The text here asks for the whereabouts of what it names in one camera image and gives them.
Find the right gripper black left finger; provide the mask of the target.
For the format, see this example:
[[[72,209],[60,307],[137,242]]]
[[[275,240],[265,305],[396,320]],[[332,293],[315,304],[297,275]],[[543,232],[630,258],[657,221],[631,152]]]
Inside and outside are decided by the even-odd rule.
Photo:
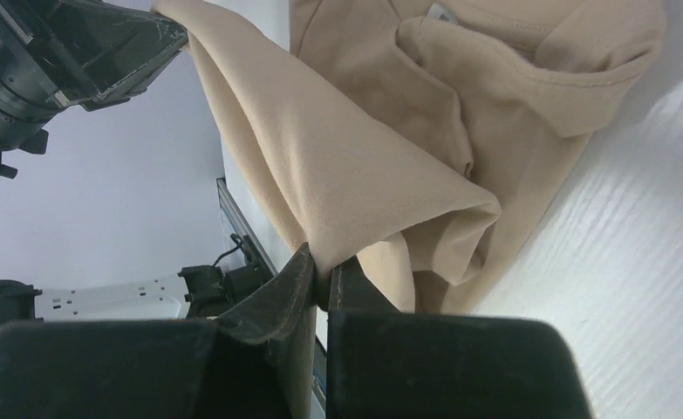
[[[307,418],[315,264],[115,287],[0,281],[0,418]]]

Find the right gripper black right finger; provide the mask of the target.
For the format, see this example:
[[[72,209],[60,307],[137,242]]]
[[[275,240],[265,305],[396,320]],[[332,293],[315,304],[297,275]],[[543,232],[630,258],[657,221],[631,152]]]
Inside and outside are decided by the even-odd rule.
[[[403,313],[356,259],[331,275],[330,418],[588,418],[572,353],[529,319]]]

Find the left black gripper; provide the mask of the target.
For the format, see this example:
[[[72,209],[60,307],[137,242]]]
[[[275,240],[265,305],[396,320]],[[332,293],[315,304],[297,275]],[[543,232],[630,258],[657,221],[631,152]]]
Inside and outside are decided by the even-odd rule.
[[[143,93],[188,41],[166,17],[103,1],[0,1],[0,152],[43,152],[44,127]]]

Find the beige t shirt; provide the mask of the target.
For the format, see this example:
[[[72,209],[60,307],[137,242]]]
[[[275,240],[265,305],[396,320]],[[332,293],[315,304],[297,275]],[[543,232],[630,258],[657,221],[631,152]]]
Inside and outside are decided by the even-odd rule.
[[[251,193],[322,278],[351,257],[400,310],[463,314],[657,58],[660,1],[293,1],[290,47],[206,1],[188,31]]]

